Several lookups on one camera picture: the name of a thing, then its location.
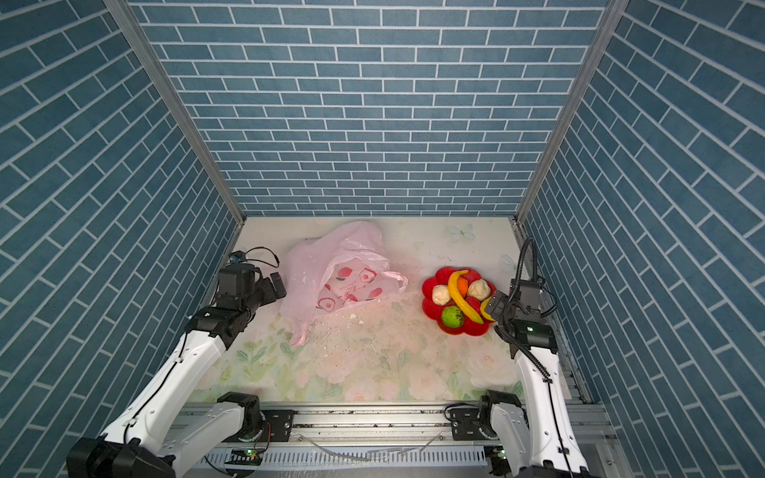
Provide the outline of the yellow fake banana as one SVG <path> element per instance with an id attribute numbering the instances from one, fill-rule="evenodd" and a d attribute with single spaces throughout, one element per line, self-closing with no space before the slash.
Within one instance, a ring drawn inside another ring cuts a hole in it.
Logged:
<path id="1" fill-rule="evenodd" d="M 464 316 L 466 316 L 470 321 L 476 323 L 476 324 L 482 324 L 483 319 L 481 318 L 480 314 L 477 314 L 466 302 L 464 297 L 462 297 L 457 288 L 457 280 L 460 277 L 463 277 L 465 274 L 468 273 L 468 270 L 459 270 L 454 273 L 452 273 L 448 279 L 447 286 L 452 298 L 452 301 L 462 310 Z"/>
<path id="2" fill-rule="evenodd" d="M 487 307 L 488 307 L 489 303 L 490 303 L 490 299 L 489 298 L 487 298 L 487 299 L 485 299 L 484 301 L 481 302 L 481 304 L 480 304 L 480 314 L 484 318 L 484 320 L 489 321 L 489 322 L 494 322 L 494 318 L 492 318 L 492 316 L 487 312 Z"/>

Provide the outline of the red flower-shaped plate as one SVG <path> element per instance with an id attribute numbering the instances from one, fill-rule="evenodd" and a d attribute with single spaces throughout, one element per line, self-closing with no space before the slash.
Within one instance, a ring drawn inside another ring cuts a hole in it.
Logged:
<path id="1" fill-rule="evenodd" d="M 443 267 L 422 284 L 422 312 L 446 334 L 481 337 L 493 323 L 484 309 L 495 291 L 473 269 Z"/>

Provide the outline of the green fake kiwi half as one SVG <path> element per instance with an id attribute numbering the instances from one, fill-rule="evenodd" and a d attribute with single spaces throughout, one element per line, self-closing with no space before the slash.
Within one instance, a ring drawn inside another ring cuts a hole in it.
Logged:
<path id="1" fill-rule="evenodd" d="M 444 328 L 454 330 L 464 325 L 465 317 L 458 306 L 449 306 L 443 309 L 440 320 Z"/>

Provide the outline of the cream fake peeled fruit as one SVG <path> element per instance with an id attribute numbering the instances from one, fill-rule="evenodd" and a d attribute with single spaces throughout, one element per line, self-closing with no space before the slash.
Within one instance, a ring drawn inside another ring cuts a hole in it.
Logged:
<path id="1" fill-rule="evenodd" d="M 446 306 L 451 301 L 451 295 L 446 285 L 436 285 L 432 289 L 432 303 Z"/>

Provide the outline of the pink plastic bag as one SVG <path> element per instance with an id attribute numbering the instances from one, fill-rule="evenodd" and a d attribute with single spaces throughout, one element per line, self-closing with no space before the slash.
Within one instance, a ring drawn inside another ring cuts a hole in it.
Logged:
<path id="1" fill-rule="evenodd" d="M 285 256 L 282 272 L 287 295 L 280 314 L 292 328 L 293 347 L 304 344 L 322 316 L 400 295 L 408 286 L 390 268 L 382 231 L 369 221 L 301 242 Z"/>

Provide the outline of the orange fake fruit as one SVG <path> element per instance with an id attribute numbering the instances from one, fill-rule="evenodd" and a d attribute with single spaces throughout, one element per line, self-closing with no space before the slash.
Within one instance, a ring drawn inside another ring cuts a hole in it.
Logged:
<path id="1" fill-rule="evenodd" d="M 458 288 L 459 294 L 462 297 L 466 297 L 468 295 L 469 283 L 464 277 L 460 277 L 457 280 L 457 288 Z"/>

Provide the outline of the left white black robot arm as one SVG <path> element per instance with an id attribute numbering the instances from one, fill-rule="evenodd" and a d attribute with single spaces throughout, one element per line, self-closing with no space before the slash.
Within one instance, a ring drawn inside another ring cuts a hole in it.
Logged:
<path id="1" fill-rule="evenodd" d="M 167 434 L 199 381 L 228 351 L 256 311 L 287 295 L 282 278 L 238 262 L 218 273 L 214 302 L 194 313 L 177 347 L 126 410 L 96 438 L 70 450 L 71 477 L 181 477 L 226 438 L 267 432 L 254 394 L 227 392 L 176 438 Z"/>

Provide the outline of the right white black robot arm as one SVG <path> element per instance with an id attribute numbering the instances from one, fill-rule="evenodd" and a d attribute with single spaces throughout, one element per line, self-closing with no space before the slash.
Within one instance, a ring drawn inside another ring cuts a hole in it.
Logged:
<path id="1" fill-rule="evenodd" d="M 567 410 L 559 347 L 544 322 L 541 292 L 536 282 L 513 279 L 507 294 L 497 291 L 486 303 L 484 311 L 519 368 L 524 398 L 488 390 L 481 399 L 482 426 L 498 438 L 514 477 L 590 477 Z"/>

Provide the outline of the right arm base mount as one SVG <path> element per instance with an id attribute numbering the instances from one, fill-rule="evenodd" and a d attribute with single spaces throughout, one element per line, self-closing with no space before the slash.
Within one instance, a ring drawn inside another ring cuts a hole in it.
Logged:
<path id="1" fill-rule="evenodd" d="M 494 404 L 490 410 L 476 407 L 446 408 L 444 416 L 456 441 L 498 440 L 512 446 L 530 443 L 530 429 L 524 410 L 514 404 Z"/>

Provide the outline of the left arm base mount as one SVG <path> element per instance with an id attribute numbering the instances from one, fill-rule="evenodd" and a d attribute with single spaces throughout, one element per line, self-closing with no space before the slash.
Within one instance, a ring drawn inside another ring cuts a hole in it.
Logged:
<path id="1" fill-rule="evenodd" d="M 245 415 L 244 423 L 236 426 L 234 433 L 229 435 L 224 443 L 258 442 L 288 442 L 291 436 L 293 421 L 296 415 L 294 409 L 265 409 L 261 410 L 259 418 Z"/>

